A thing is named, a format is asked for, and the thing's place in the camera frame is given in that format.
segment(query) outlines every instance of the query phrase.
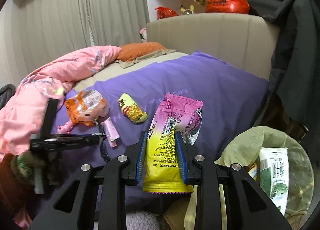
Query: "beige upholstered headboard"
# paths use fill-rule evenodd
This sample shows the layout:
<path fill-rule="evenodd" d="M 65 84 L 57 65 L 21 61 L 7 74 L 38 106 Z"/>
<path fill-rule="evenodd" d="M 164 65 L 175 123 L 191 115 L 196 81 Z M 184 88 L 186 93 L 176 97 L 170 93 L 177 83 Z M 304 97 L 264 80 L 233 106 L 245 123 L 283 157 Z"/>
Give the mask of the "beige upholstered headboard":
<path fill-rule="evenodd" d="M 265 79 L 278 33 L 261 17 L 231 13 L 177 16 L 147 24 L 148 42 L 186 54 L 198 50 Z"/>

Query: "trash bin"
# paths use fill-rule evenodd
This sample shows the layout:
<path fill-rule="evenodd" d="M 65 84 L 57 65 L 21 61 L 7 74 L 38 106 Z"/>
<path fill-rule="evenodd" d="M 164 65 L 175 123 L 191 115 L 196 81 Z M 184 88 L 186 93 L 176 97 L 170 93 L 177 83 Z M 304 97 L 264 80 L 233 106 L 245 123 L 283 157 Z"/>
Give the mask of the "trash bin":
<path fill-rule="evenodd" d="M 289 193 L 285 218 L 293 230 L 299 229 L 307 214 L 314 189 L 314 175 L 311 162 L 302 146 L 286 133 L 269 128 L 253 127 L 238 135 L 223 151 L 216 164 L 230 166 L 239 163 L 248 166 L 254 163 L 261 147 L 288 148 L 289 160 Z M 191 195 L 190 203 L 184 219 L 186 230 L 194 229 L 196 217 L 197 186 Z M 223 188 L 220 185 L 220 200 L 222 211 L 222 229 L 227 229 L 226 208 Z"/>

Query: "purple blanket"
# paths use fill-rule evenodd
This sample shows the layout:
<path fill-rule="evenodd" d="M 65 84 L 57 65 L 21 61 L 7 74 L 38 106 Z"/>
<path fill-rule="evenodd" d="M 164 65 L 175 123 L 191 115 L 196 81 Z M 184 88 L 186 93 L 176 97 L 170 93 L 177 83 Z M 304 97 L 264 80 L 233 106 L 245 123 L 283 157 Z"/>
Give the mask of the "purple blanket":
<path fill-rule="evenodd" d="M 117 147 L 105 142 L 111 158 L 124 153 L 128 145 L 138 141 L 141 131 L 150 127 L 153 115 L 165 93 L 186 96 L 203 101 L 203 122 L 195 146 L 199 154 L 216 160 L 226 145 L 237 135 L 249 129 L 267 91 L 267 81 L 237 69 L 221 60 L 195 51 L 192 55 L 162 63 L 152 63 L 140 70 L 120 75 L 104 82 L 96 82 L 88 89 L 96 89 L 110 105 L 111 117 L 120 134 Z M 149 118 L 141 124 L 133 124 L 120 113 L 118 98 L 129 94 Z M 66 99 L 74 96 L 70 91 Z M 53 131 L 69 120 L 65 107 L 57 113 Z M 96 127 L 76 126 L 73 134 L 97 132 Z M 98 146 L 63 152 L 62 168 L 65 177 L 84 163 L 103 165 Z M 161 208 L 153 212 L 162 213 L 175 194 L 144 193 L 141 187 L 126 188 L 126 208 L 145 208 L 154 201 Z"/>

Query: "pink quilt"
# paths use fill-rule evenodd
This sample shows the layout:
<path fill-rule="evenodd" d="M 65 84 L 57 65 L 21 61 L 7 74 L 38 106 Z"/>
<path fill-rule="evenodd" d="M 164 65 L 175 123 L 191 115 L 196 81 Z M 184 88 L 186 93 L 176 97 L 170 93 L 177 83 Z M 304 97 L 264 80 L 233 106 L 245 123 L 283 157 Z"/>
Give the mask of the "pink quilt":
<path fill-rule="evenodd" d="M 29 148 L 29 137 L 42 124 L 48 98 L 60 100 L 74 83 L 112 63 L 121 48 L 88 47 L 71 52 L 29 74 L 15 95 L 0 110 L 0 161 L 5 153 L 20 154 Z"/>

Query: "gray garment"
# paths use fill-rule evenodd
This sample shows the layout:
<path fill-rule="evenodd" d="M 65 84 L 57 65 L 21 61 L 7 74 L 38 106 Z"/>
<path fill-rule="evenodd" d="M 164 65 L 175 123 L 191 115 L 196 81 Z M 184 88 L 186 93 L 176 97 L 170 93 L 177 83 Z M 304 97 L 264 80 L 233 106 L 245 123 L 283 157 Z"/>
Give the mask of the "gray garment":
<path fill-rule="evenodd" d="M 268 88 L 280 97 L 292 119 L 309 128 L 301 144 L 310 159 L 318 161 L 320 11 L 313 0 L 284 0 L 274 16 L 264 18 L 280 27 Z"/>
<path fill-rule="evenodd" d="M 13 84 L 7 84 L 0 89 L 0 110 L 7 104 L 9 99 L 16 93 L 16 87 Z"/>

